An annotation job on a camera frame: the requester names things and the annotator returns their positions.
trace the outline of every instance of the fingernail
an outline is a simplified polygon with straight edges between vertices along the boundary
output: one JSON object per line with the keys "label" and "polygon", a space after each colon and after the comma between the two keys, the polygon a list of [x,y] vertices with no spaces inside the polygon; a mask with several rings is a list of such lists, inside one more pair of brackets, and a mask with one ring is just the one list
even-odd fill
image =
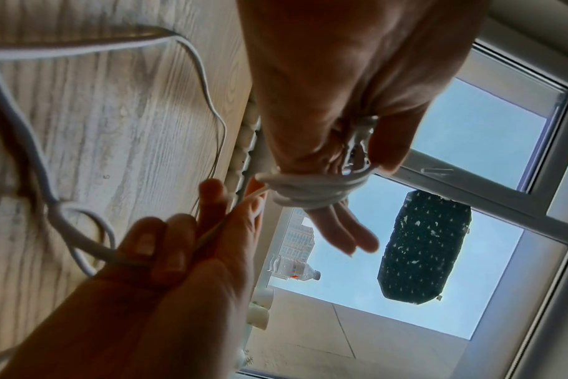
{"label": "fingernail", "polygon": [[147,257],[152,257],[155,253],[155,235],[141,235],[139,237],[139,240],[136,242],[135,253],[139,255],[146,255]]}
{"label": "fingernail", "polygon": [[263,196],[255,197],[255,200],[253,200],[253,203],[251,204],[251,211],[253,212],[253,216],[259,216],[259,214],[263,211],[264,206],[265,199],[263,199]]}
{"label": "fingernail", "polygon": [[185,255],[183,251],[178,251],[167,256],[165,259],[164,270],[168,272],[183,272]]}

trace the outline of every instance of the window pane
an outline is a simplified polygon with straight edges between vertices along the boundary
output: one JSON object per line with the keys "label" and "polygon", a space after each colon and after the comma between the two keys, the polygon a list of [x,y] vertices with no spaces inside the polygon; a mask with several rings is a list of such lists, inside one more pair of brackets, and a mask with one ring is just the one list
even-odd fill
{"label": "window pane", "polygon": [[473,50],[425,115],[412,148],[527,190],[567,96],[515,65]]}
{"label": "window pane", "polygon": [[[380,239],[374,254],[359,251],[349,258],[314,229],[307,262],[321,278],[301,282],[272,275],[275,297],[268,329],[252,330],[247,369],[299,379],[452,375],[523,230],[472,211],[440,300],[421,305],[390,300],[378,273],[410,192],[373,176],[350,195],[350,209]],[[307,218],[297,221],[311,227]]]}

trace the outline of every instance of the dark green patterned object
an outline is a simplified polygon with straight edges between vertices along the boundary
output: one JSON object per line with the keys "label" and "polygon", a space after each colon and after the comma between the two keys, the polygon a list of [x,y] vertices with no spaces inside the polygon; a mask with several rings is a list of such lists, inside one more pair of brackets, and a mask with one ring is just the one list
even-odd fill
{"label": "dark green patterned object", "polygon": [[471,208],[424,191],[407,194],[384,251],[386,298],[422,304],[442,293],[471,223]]}

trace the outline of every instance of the tall building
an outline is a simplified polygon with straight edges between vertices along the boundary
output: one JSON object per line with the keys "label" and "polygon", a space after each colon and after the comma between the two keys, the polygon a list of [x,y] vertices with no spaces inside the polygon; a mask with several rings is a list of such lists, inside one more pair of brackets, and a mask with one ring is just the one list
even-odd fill
{"label": "tall building", "polygon": [[[309,254],[311,254],[315,246],[315,235],[313,228],[303,225],[305,217],[307,217],[307,214],[304,210],[300,208],[294,209],[288,228],[286,228],[282,246],[278,252],[282,257],[292,258],[303,263],[306,263],[309,259]],[[272,276],[284,280],[288,279],[277,273],[273,273]]]}

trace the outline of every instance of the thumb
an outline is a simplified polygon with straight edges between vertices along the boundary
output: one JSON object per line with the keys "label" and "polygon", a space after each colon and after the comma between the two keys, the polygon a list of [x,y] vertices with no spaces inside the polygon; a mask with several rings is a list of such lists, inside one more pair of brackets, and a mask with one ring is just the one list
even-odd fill
{"label": "thumb", "polygon": [[228,214],[218,238],[215,258],[223,262],[240,296],[253,280],[253,256],[264,206],[265,195],[245,199]]}

